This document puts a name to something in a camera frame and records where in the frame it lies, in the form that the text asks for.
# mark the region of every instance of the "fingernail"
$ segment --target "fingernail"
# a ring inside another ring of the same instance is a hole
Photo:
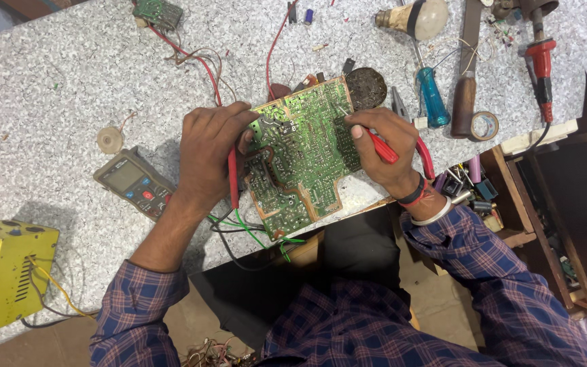
[[[352,129],[350,129],[350,132],[352,133],[352,137],[355,139],[359,139],[362,135],[364,135],[364,129],[361,128],[361,125],[353,126]]]

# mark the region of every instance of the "shirt cuff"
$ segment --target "shirt cuff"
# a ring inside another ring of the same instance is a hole
[[[411,214],[400,216],[405,238],[435,259],[458,259],[491,240],[493,234],[468,207],[457,205],[428,226],[416,226]]]
[[[160,273],[126,260],[112,280],[103,306],[113,312],[150,315],[165,312],[188,293],[189,282],[182,269]]]

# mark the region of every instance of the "yellow power supply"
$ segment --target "yellow power supply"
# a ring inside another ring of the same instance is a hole
[[[0,327],[42,309],[29,278],[44,295],[48,279],[39,272],[31,275],[32,257],[51,271],[58,230],[20,221],[0,221]]]

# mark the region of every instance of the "ventilation slot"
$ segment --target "ventilation slot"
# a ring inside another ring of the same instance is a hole
[[[31,258],[35,260],[35,254],[31,255]],[[20,274],[20,285],[17,286],[17,292],[15,294],[15,302],[20,302],[21,300],[26,299],[26,294],[28,293],[28,286],[31,284],[29,282],[29,278],[31,277],[31,262],[29,260],[24,260],[21,264],[21,274]]]

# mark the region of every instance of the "pliers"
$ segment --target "pliers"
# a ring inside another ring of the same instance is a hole
[[[406,108],[404,108],[403,100],[400,98],[398,94],[398,90],[395,87],[391,87],[391,95],[393,97],[393,101],[391,102],[391,110],[398,114],[398,116],[402,117],[403,119],[409,121],[412,125],[412,119],[409,117]],[[426,179],[435,179],[436,174],[434,173],[434,164],[432,163],[432,156],[429,154],[427,150],[427,146],[421,137],[418,137],[418,141],[416,142],[416,151],[420,155],[420,159],[423,162],[423,171],[425,171],[425,178]]]

